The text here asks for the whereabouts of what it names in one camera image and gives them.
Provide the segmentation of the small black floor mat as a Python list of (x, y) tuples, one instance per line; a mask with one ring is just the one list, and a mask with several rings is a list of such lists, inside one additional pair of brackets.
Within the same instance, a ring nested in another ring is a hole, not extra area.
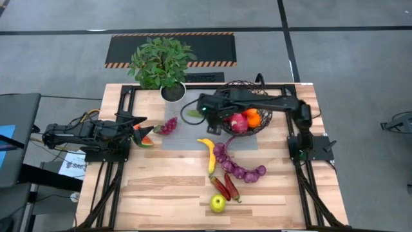
[(225, 82), (223, 72), (188, 73), (186, 82)]

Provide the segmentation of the grey woven placemat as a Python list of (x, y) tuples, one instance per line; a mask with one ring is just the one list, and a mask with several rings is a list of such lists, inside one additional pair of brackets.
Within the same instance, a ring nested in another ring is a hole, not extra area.
[[(207, 121), (204, 121), (199, 125), (189, 125), (182, 121), (180, 117), (181, 108), (187, 103), (197, 99), (201, 93), (213, 94), (216, 90), (211, 89), (191, 89), (187, 90), (183, 99), (178, 102), (165, 104), (165, 121), (173, 117), (177, 117), (176, 129), (170, 135), (166, 135), (162, 139), (163, 150), (207, 150), (206, 145), (197, 141), (197, 139), (210, 139), (213, 143), (226, 143), (232, 135), (229, 135), (225, 131), (221, 131), (221, 135), (213, 135), (207, 133)], [(200, 118), (190, 117), (186, 114), (186, 111), (195, 110), (197, 102), (189, 105), (183, 112), (185, 120), (189, 122), (199, 122)], [(233, 139), (228, 147), (228, 151), (246, 151), (246, 150), (258, 150), (258, 141), (256, 135), (247, 137), (236, 137)]]

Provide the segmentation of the red chili pepper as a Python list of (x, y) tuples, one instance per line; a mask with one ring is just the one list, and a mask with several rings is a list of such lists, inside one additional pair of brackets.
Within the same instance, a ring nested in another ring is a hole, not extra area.
[(228, 189), (222, 184), (222, 182), (215, 176), (210, 176), (209, 180), (212, 185), (224, 196), (227, 201), (231, 200), (231, 195)]
[(224, 174), (224, 179), (225, 179), (226, 188), (228, 189), (229, 194), (232, 197), (232, 199), (238, 203), (242, 203), (242, 201), (240, 200), (240, 194), (237, 188), (234, 186), (233, 182), (231, 181), (228, 173)]

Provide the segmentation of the yellow banana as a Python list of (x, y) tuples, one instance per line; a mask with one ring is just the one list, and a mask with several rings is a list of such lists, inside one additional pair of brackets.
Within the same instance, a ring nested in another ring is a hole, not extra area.
[(216, 168), (216, 157), (215, 157), (215, 154), (214, 154), (215, 145), (214, 145), (213, 141), (211, 141), (210, 139), (198, 139), (197, 141), (200, 142), (200, 143), (203, 143), (209, 149), (208, 172), (209, 172), (209, 175), (212, 175), (215, 171), (215, 168)]

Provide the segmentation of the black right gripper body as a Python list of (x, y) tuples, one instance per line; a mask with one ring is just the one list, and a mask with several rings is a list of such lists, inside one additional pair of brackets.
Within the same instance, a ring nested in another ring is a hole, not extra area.
[(196, 108), (206, 118), (211, 128), (217, 128), (223, 120), (224, 103), (223, 97), (201, 93)]

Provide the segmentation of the orange fruit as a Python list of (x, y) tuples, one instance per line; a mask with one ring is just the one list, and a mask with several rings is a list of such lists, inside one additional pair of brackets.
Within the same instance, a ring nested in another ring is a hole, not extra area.
[(261, 116), (256, 113), (247, 116), (247, 123), (249, 128), (257, 128), (261, 126)]

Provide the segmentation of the red watermelon slice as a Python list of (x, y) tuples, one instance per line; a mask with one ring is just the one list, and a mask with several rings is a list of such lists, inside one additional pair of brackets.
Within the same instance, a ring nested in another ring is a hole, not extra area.
[(133, 142), (137, 146), (141, 148), (148, 148), (154, 145), (152, 140), (147, 135), (146, 136), (142, 135), (142, 131), (140, 130), (139, 125), (137, 124), (134, 125), (133, 129), (134, 129), (134, 132), (133, 132), (132, 139), (133, 139)]

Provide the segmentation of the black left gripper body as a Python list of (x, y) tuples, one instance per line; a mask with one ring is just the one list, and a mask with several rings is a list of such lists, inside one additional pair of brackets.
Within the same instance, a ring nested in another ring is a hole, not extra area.
[(130, 140), (134, 132), (131, 121), (93, 121), (93, 140), (98, 145), (121, 145)]

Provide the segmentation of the printed white paper sheet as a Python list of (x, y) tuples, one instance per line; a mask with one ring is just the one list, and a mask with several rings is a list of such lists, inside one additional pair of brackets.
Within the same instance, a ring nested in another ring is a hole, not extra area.
[(87, 168), (85, 156), (81, 150), (67, 153), (58, 174), (84, 180)]

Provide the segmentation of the black hazard-striped floor mat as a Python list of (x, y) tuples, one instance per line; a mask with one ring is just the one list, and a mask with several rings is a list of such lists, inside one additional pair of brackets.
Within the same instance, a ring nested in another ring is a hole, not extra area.
[(237, 65), (235, 37), (232, 32), (184, 32), (184, 33), (148, 33), (115, 34), (111, 37), (105, 68), (128, 68), (131, 56), (136, 48), (147, 39), (173, 38), (189, 45), (195, 61), (187, 66), (195, 67), (235, 67)]

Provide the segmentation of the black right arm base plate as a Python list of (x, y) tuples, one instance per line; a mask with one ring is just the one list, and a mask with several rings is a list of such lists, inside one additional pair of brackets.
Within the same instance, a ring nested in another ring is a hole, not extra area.
[(295, 136), (288, 137), (288, 149), (290, 158), (294, 161), (301, 160), (326, 160), (334, 159), (332, 147), (336, 144), (336, 140), (330, 141), (327, 136), (314, 136), (313, 148), (304, 149)]

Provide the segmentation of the grey side cabinet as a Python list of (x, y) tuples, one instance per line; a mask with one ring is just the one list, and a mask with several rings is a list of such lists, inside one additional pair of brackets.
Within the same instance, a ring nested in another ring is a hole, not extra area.
[(18, 182), (40, 99), (40, 93), (0, 96), (0, 128), (15, 126), (11, 138), (24, 145), (23, 149), (0, 151), (0, 160), (3, 157), (0, 165), (0, 188), (9, 188)]

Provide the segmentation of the red grape bunch with leaf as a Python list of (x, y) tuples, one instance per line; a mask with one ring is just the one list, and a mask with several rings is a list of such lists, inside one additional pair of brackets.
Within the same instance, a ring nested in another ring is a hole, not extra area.
[(165, 122), (163, 125), (157, 125), (154, 127), (153, 132), (161, 135), (169, 135), (177, 127), (177, 117), (173, 117)]

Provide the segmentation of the green artificial plant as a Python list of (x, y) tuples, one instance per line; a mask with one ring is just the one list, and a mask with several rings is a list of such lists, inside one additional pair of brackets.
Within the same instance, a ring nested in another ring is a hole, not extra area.
[(175, 88), (185, 81), (187, 64), (197, 60), (191, 46), (174, 38), (147, 38), (131, 56), (128, 75), (145, 89)]

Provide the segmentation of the red pomegranate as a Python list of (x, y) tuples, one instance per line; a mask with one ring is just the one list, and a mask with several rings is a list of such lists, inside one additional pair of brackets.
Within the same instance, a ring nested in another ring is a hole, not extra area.
[(246, 133), (248, 130), (247, 118), (240, 113), (235, 113), (230, 118), (230, 127), (234, 133)]

